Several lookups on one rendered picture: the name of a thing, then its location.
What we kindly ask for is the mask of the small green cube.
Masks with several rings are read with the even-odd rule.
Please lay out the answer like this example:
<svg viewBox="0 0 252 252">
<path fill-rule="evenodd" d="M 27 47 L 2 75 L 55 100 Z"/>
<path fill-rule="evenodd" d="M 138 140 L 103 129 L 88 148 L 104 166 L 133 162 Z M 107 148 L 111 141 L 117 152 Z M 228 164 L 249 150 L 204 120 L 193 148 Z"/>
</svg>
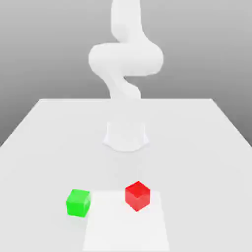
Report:
<svg viewBox="0 0 252 252">
<path fill-rule="evenodd" d="M 66 200 L 67 214 L 84 218 L 91 205 L 91 193 L 87 190 L 73 189 Z"/>
</svg>

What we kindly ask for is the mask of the small red cube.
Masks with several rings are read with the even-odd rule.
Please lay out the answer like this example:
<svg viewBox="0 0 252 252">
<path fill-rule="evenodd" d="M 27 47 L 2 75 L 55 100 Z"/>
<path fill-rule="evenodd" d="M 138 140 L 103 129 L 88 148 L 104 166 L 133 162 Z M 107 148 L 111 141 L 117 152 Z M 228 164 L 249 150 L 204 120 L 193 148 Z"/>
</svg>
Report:
<svg viewBox="0 0 252 252">
<path fill-rule="evenodd" d="M 151 191 L 140 181 L 125 188 L 125 201 L 135 211 L 150 204 Z"/>
</svg>

